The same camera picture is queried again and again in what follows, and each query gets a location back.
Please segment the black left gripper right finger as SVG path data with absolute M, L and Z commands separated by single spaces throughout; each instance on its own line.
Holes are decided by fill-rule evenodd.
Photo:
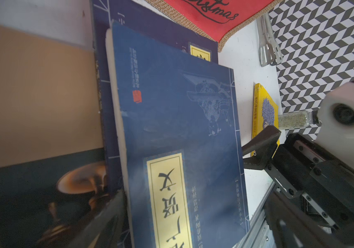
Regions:
M 278 248 L 354 248 L 354 222 L 327 234 L 283 195 L 273 192 L 265 203 L 265 216 Z

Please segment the blue book yellow title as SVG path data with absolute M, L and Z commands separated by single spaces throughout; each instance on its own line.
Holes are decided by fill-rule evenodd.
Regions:
M 116 21 L 105 41 L 132 246 L 236 247 L 249 216 L 233 70 Z

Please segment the red burlap Christmas bag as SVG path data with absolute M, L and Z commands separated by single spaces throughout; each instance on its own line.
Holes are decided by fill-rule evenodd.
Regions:
M 280 0 L 148 0 L 161 13 L 218 43 L 221 52 L 237 31 L 273 9 Z

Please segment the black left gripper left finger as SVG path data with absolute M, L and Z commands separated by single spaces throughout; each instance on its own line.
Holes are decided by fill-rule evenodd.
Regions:
M 90 218 L 85 224 L 77 227 L 71 247 L 89 248 L 93 241 L 96 242 L 95 248 L 116 248 L 118 246 L 126 216 L 124 191 L 118 191 L 112 199 L 99 203 L 98 207 L 90 212 Z

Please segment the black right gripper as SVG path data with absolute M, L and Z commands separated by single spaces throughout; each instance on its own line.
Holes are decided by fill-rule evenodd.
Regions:
M 265 169 L 282 193 L 298 200 L 299 208 L 316 222 L 333 229 L 353 223 L 354 170 L 298 133 L 277 148 L 280 134 L 267 126 L 242 146 L 243 156 L 256 153 L 243 159 L 244 168 Z

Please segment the navy book yellow label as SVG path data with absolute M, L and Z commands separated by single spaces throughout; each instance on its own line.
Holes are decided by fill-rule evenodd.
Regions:
M 218 44 L 135 1 L 93 0 L 90 4 L 100 119 L 107 166 L 107 190 L 110 195 L 114 195 L 123 188 L 123 179 L 105 46 L 106 31 L 110 28 L 111 22 L 117 21 L 191 55 L 194 55 L 195 50 L 199 50 L 198 57 L 213 63 L 218 63 Z

